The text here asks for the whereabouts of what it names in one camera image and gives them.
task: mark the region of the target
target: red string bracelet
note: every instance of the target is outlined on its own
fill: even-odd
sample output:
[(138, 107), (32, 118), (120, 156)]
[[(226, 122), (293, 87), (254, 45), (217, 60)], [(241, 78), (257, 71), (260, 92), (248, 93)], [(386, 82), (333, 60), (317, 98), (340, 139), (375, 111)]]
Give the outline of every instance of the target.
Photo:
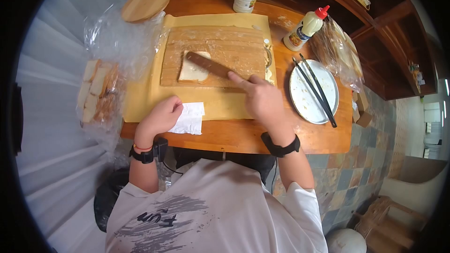
[(146, 149), (152, 149), (153, 148), (153, 146), (151, 146), (149, 148), (142, 149), (142, 148), (139, 148), (138, 146), (136, 146), (136, 144), (133, 144), (133, 147), (135, 147), (136, 149), (141, 149), (141, 150), (146, 150)]

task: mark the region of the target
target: wooden stool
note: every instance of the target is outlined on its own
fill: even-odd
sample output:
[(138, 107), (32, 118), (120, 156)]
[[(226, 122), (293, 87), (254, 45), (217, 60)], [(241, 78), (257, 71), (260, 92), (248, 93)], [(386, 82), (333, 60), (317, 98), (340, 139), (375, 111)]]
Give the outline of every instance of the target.
[(408, 213), (423, 222), (427, 218), (391, 200), (388, 196), (379, 196), (364, 215), (354, 213), (360, 218), (355, 230), (366, 240), (367, 247), (374, 253), (396, 253), (409, 249), (418, 236), (416, 230), (404, 223), (390, 218), (387, 213), (391, 207)]

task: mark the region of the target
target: red bottle cap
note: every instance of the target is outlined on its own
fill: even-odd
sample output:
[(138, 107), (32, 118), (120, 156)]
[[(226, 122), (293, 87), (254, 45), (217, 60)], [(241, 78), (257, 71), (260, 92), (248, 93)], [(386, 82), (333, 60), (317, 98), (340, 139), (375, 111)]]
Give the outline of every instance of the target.
[(328, 13), (327, 13), (327, 10), (328, 10), (328, 8), (330, 8), (330, 6), (329, 5), (327, 5), (327, 6), (325, 6), (324, 8), (318, 8), (316, 11), (315, 11), (315, 14), (320, 18), (320, 19), (325, 19), (326, 17), (327, 17), (327, 15), (328, 15)]

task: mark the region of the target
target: tongs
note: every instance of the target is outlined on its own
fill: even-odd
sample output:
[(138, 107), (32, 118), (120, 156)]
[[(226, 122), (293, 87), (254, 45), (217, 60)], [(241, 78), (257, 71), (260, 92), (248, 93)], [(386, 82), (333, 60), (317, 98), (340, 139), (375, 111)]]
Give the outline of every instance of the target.
[(317, 77), (315, 76), (315, 74), (312, 71), (311, 67), (309, 66), (307, 60), (303, 57), (303, 55), (301, 53), (300, 53), (300, 57), (303, 60), (303, 62), (305, 63), (305, 65), (306, 65), (307, 69), (309, 70), (309, 72), (311, 73), (311, 76), (314, 79), (314, 82), (317, 85), (317, 88), (318, 88), (318, 90), (320, 92), (320, 96), (317, 93), (316, 89), (314, 88), (314, 85), (312, 85), (312, 83), (309, 80), (308, 76), (301, 69), (300, 65), (298, 64), (298, 62), (295, 60), (294, 57), (292, 57), (292, 60), (294, 61), (295, 66), (301, 72), (301, 75), (303, 76), (303, 78), (307, 81), (308, 86), (311, 88), (311, 90), (314, 93), (315, 97), (319, 101), (319, 104), (322, 106), (322, 109), (325, 111), (325, 114), (327, 115), (328, 119), (330, 120), (331, 126), (333, 128), (336, 128), (337, 127), (336, 120), (334, 119), (333, 112), (331, 111), (331, 108), (330, 108), (330, 104), (328, 103), (327, 97), (325, 96), (325, 93), (323, 92), (323, 89), (322, 89), (319, 81), (317, 80)]

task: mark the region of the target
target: slice of bread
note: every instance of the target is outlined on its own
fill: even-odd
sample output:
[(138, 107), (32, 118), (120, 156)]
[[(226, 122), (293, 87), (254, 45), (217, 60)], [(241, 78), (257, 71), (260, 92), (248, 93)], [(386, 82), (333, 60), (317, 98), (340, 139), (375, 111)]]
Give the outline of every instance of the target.
[(109, 73), (111, 71), (110, 66), (104, 66), (103, 64), (98, 67), (95, 77), (90, 86), (89, 92), (95, 96), (103, 97), (106, 92), (106, 86), (108, 85)]
[(84, 108), (86, 102), (87, 94), (89, 94), (90, 82), (83, 82), (80, 91), (78, 92), (77, 106), (79, 108)]
[[(183, 65), (181, 66), (180, 77), (178, 77), (178, 82), (198, 82), (204, 83), (206, 78), (208, 77), (209, 72), (194, 64), (192, 61), (186, 59), (186, 54), (188, 50), (184, 51)], [(206, 59), (211, 59), (211, 55), (208, 52), (199, 51), (194, 52), (199, 54), (200, 56), (205, 57)]]
[(108, 76), (108, 83), (106, 85), (106, 92), (117, 92), (118, 88), (118, 79), (119, 78), (119, 64), (115, 64), (112, 66), (112, 69)]
[(89, 123), (93, 119), (97, 110), (98, 97), (93, 94), (87, 94), (83, 110), (83, 122)]
[(118, 102), (115, 98), (117, 98), (115, 94), (107, 94), (105, 97), (98, 100), (94, 121), (108, 122), (112, 119), (113, 114), (116, 111), (116, 103)]
[(95, 72), (97, 71), (98, 66), (102, 63), (102, 60), (89, 60), (87, 61), (87, 65), (85, 68), (85, 73), (83, 76), (84, 82), (91, 82), (94, 79)]

